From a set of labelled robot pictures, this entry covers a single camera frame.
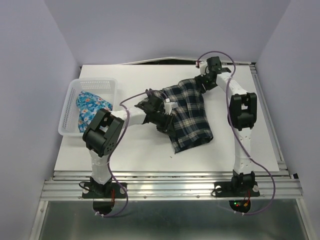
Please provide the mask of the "blue floral skirt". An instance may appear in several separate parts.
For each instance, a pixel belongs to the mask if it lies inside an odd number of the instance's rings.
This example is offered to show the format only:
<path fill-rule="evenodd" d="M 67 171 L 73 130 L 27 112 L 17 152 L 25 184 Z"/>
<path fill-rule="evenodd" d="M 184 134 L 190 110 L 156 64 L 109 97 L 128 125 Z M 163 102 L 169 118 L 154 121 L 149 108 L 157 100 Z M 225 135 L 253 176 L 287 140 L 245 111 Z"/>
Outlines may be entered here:
<path fill-rule="evenodd" d="M 80 133 L 85 132 L 100 109 L 105 109 L 108 111 L 113 109 L 112 103 L 87 91 L 81 91 L 77 96 L 75 103 L 79 110 L 77 126 Z"/>

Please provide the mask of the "navy plaid skirt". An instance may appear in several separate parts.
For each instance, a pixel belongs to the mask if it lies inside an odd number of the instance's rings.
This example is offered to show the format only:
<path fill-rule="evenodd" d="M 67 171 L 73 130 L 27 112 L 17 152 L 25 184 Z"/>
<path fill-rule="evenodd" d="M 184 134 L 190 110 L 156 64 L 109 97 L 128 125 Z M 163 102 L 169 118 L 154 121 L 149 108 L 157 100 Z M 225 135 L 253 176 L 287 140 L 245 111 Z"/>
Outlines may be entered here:
<path fill-rule="evenodd" d="M 175 153 L 209 143 L 214 136 L 211 131 L 205 110 L 203 94 L 195 79 L 179 81 L 176 85 L 161 90 L 146 90 L 147 96 L 155 95 L 177 103 L 172 110 L 175 137 L 170 141 Z"/>

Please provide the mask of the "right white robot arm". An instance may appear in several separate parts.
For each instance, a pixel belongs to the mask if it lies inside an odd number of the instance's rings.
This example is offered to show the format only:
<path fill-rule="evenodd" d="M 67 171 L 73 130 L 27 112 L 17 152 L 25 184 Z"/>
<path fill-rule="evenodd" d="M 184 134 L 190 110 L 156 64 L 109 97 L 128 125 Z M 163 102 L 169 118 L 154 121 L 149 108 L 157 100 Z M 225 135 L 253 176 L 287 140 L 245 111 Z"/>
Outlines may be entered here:
<path fill-rule="evenodd" d="M 251 134 L 257 121 L 258 97 L 248 92 L 233 79 L 235 71 L 223 67 L 218 56 L 197 61 L 200 75 L 195 77 L 200 91 L 205 93 L 215 87 L 225 92 L 227 121 L 234 136 L 234 165 L 230 181 L 214 184 L 212 196 L 217 198 L 258 197 L 259 187 L 255 179 L 254 164 L 250 159 Z"/>

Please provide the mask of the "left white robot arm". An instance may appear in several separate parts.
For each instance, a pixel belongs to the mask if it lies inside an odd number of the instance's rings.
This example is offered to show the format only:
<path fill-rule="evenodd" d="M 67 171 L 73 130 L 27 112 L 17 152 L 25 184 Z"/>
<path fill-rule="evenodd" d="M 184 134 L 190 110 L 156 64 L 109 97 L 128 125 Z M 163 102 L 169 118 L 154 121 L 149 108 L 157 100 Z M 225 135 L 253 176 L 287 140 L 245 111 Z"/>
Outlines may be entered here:
<path fill-rule="evenodd" d="M 113 183 L 110 158 L 128 127 L 152 123 L 159 132 L 175 137 L 173 110 L 177 107 L 176 101 L 151 95 L 129 109 L 100 109 L 82 136 L 92 169 L 89 181 L 79 184 L 83 198 L 102 199 L 114 195 L 117 184 Z"/>

